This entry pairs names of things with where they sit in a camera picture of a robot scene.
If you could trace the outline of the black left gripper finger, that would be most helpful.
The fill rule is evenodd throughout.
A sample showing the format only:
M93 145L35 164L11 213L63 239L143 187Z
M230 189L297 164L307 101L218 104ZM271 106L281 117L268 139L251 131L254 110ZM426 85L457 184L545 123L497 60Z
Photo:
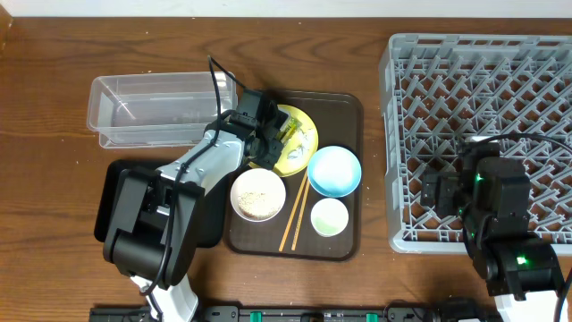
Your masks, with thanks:
M266 123L266 135L282 137L290 122L290 113L278 107L274 116Z
M250 162L266 170L273 170L282 149L283 144L278 139L254 138L250 142Z

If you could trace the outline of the green snack wrapper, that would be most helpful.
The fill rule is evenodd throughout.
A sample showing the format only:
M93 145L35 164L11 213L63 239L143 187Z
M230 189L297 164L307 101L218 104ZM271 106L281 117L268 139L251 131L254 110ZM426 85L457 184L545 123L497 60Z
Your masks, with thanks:
M276 135L276 139L282 144L286 144L288 140L293 136L299 127L299 121L296 118L290 118L285 122L279 132Z

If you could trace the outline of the yellow round plate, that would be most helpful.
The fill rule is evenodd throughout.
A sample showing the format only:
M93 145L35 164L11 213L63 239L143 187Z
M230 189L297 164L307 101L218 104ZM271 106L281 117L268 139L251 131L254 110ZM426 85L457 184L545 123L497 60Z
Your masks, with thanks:
M318 148L318 132L312 119L295 106L278 105L278 120L271 129L271 142L282 144L273 172L288 177L303 171Z

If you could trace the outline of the clear plastic wrap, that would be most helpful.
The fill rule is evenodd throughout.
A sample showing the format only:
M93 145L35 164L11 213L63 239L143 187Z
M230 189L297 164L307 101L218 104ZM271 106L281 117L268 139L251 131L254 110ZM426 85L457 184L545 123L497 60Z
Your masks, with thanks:
M288 153L288 160L301 159L305 156L306 153L309 152L315 139L315 130L298 130L296 132L296 138L299 140L299 144Z

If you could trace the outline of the white rice bowl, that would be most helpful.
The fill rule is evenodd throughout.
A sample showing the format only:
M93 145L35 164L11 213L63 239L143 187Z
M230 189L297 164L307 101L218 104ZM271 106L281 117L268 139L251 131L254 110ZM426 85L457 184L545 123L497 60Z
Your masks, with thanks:
M261 223L280 213L286 195L285 184L277 174L254 168L236 178L231 186L230 201L233 211L239 217Z

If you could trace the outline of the wooden chopstick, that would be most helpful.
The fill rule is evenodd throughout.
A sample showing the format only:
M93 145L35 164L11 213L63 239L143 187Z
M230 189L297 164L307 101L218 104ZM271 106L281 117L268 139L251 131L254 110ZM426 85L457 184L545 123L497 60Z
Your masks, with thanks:
M298 218L298 222L296 225L296 230L295 230L293 242L291 245L292 251L296 250L297 245L298 245L299 233L301 230L302 221L303 221L303 217L304 217L304 213L305 213L305 207L307 204L307 195L308 195L308 191L309 191L309 186L310 186L309 179L306 177L304 190L302 192L302 203L301 203L300 210L299 210L299 218Z
M294 200L294 204L293 204L293 206L292 206L292 209L291 209L291 212L290 212L290 216L289 216L288 222L287 222L287 224L286 224L284 233L283 233L283 235L282 235L281 244L280 244L279 249L278 249L279 252L282 252L283 249L284 249L284 245L285 245L285 242L287 241L287 238L288 238L288 235L289 235L289 231L290 231L290 228L291 228L291 224L292 224L292 222L293 222L294 215L295 215L296 209L297 209L298 204L299 204L299 200L300 200L300 198L301 198L301 196L302 196L302 193L304 192L304 189L305 189L305 186L306 186L306 182L307 182L307 171L304 172L304 175L303 175L301 184L300 184L300 186L299 186L298 193L297 193L296 198L295 198L295 200Z

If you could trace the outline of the light blue bowl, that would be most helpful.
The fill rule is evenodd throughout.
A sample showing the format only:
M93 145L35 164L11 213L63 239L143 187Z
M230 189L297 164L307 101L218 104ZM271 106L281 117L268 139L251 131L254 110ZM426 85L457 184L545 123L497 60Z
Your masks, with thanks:
M349 149L327 146L310 158L307 175L312 188L321 195L342 198L358 187L362 168L358 157Z

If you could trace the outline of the small white green cup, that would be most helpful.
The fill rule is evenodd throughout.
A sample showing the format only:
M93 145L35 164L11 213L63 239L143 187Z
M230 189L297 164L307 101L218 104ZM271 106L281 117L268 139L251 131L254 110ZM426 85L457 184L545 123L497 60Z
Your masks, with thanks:
M321 199L312 207L310 220L320 236L333 237L347 227L349 211L338 199Z

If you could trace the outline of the pile of rice grains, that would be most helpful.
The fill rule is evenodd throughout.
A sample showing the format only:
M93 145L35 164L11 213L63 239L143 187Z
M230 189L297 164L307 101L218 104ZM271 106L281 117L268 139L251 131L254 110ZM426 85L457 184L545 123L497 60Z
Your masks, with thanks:
M264 219L273 213L272 202L266 193L244 192L238 197L241 212L254 219Z

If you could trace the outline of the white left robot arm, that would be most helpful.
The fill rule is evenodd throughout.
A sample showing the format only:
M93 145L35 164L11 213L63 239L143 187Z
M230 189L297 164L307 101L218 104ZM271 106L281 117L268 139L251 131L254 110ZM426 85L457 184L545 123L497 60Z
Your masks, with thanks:
M254 163L270 170L281 156L290 113L247 89L238 106L217 109L203 139L155 170L120 172L103 236L103 255L147 299L156 321L191 321L198 297L187 272L206 216L208 193Z

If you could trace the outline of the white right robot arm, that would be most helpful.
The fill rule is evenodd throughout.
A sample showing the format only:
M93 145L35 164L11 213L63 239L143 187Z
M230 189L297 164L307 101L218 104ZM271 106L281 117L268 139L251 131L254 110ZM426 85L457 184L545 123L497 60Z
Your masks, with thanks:
M502 156L497 140L469 142L460 156L456 173L424 171L422 206L460 218L467 255L498 320L567 320L571 278L553 247L528 229L532 184L524 165Z

